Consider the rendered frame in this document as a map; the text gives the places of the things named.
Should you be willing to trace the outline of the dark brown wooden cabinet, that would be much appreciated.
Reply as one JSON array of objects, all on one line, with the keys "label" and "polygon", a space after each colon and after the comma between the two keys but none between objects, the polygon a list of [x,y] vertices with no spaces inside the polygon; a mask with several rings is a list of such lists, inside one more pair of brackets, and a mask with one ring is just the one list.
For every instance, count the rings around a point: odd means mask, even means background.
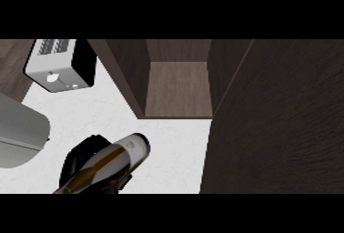
[{"label": "dark brown wooden cabinet", "polygon": [[250,39],[92,39],[136,118],[211,119]]}]

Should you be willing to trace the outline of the dark brown cabinet door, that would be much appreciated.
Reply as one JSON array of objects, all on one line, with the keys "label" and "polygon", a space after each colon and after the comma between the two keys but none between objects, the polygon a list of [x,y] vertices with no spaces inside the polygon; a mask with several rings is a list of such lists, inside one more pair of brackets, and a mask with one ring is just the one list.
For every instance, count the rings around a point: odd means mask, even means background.
[{"label": "dark brown cabinet door", "polygon": [[204,194],[344,194],[344,39],[257,40],[217,109]]}]

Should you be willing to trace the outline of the silver and black toaster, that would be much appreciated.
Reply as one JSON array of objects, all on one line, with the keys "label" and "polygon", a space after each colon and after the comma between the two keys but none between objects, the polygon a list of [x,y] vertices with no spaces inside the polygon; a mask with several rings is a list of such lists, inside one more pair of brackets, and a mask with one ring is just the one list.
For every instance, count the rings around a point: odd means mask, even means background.
[{"label": "silver and black toaster", "polygon": [[37,39],[22,72],[52,93],[95,85],[98,55],[86,39]]}]

